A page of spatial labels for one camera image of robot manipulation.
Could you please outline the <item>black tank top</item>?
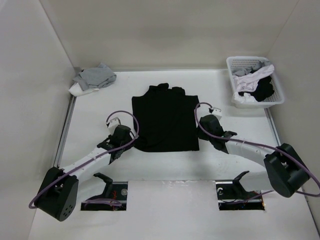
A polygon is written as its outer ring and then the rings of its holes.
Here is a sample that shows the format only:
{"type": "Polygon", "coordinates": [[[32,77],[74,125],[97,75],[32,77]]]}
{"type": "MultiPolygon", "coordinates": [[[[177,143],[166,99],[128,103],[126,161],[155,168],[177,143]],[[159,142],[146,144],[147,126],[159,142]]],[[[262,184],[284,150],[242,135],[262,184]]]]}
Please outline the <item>black tank top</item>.
{"type": "Polygon", "coordinates": [[[131,99],[132,113],[139,125],[134,147],[147,153],[199,151],[194,109],[197,95],[168,83],[149,86],[142,96],[131,99]]]}

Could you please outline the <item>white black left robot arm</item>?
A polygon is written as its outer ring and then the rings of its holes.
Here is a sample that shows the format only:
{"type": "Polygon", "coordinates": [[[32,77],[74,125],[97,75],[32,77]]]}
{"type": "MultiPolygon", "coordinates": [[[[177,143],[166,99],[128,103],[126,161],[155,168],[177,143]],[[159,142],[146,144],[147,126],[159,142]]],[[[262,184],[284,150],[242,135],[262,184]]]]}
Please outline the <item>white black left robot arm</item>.
{"type": "Polygon", "coordinates": [[[64,167],[51,167],[45,174],[37,195],[29,203],[30,209],[40,209],[56,220],[63,222],[74,211],[77,203],[78,188],[81,183],[92,177],[99,178],[95,187],[96,196],[81,203],[83,209],[96,209],[108,206],[112,210],[124,205],[113,193],[113,180],[100,172],[120,156],[130,150],[138,138],[125,125],[116,126],[113,134],[98,143],[87,156],[64,167]]]}

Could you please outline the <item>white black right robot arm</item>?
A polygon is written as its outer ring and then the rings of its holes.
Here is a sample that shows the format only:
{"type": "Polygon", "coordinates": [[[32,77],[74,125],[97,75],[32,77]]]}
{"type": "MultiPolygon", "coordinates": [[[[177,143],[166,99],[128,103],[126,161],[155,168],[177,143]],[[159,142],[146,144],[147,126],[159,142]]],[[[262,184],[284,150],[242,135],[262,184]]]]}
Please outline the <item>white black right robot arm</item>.
{"type": "Polygon", "coordinates": [[[246,178],[243,176],[248,172],[234,178],[231,190],[236,197],[243,198],[249,192],[266,190],[290,198],[311,178],[310,171],[291,145],[284,143],[272,147],[236,139],[237,133],[224,131],[213,114],[201,118],[195,116],[195,119],[200,139],[210,142],[218,151],[245,158],[265,168],[265,171],[246,178]]]}

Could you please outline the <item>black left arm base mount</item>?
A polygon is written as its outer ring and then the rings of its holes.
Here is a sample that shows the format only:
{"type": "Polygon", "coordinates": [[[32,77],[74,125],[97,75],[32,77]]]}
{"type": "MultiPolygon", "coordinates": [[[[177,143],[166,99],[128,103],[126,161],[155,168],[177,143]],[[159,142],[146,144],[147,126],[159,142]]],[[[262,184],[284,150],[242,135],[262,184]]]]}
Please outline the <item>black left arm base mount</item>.
{"type": "Polygon", "coordinates": [[[93,195],[81,202],[81,211],[116,212],[127,210],[128,182],[115,182],[110,177],[98,172],[93,175],[101,179],[105,186],[102,193],[93,195]]]}

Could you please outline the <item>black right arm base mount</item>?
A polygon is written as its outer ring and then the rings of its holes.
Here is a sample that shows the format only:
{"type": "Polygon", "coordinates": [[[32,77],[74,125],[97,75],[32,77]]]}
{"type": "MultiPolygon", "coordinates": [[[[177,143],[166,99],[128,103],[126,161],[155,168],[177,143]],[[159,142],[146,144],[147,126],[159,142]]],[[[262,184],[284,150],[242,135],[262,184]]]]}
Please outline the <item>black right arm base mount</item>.
{"type": "Polygon", "coordinates": [[[219,180],[215,182],[220,211],[264,211],[265,205],[262,196],[250,198],[261,194],[261,191],[246,191],[240,184],[240,180],[249,171],[244,171],[234,179],[219,180]]]}

